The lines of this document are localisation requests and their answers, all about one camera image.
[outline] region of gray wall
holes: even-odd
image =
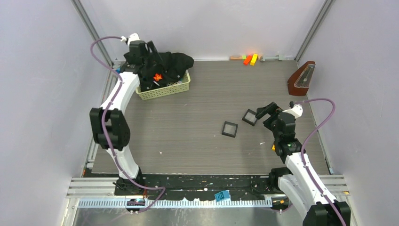
[[[399,221],[398,9],[394,0],[336,1],[300,62],[316,62],[308,97],[336,102],[320,133],[365,226]],[[318,123],[330,111],[312,108]]]
[[[295,57],[324,0],[82,0],[100,36],[138,33],[195,59]],[[108,43],[113,59],[126,48]]]
[[[0,225],[60,224],[107,72],[69,0],[0,3]]]

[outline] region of brown metronome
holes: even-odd
[[[288,93],[293,96],[305,96],[308,92],[311,83],[311,76],[313,75],[314,61],[308,61],[288,79]]]

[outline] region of white cable connector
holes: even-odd
[[[125,36],[121,36],[121,38],[120,38],[121,42],[127,42],[128,45],[130,45],[130,42],[137,41],[137,40],[140,40],[137,33],[133,33],[127,38]]]
[[[293,115],[296,119],[302,116],[303,108],[301,105],[296,104],[291,109],[287,109],[283,112]]]

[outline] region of black garment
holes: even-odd
[[[142,92],[158,89],[167,86],[168,83],[178,82],[184,76],[187,69],[194,65],[194,59],[184,53],[159,53],[162,62],[157,63],[155,56],[151,53],[139,67],[138,75],[140,78],[140,89]],[[130,63],[128,53],[125,55],[126,61]],[[156,74],[160,74],[162,79],[156,81]]]

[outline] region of beige plastic basket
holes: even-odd
[[[163,97],[174,93],[188,91],[190,88],[190,81],[191,81],[190,75],[188,74],[188,70],[186,70],[182,79],[182,83],[180,84],[175,84],[145,92],[141,92],[140,87],[137,87],[136,93],[141,97],[142,100],[149,100],[157,97]]]

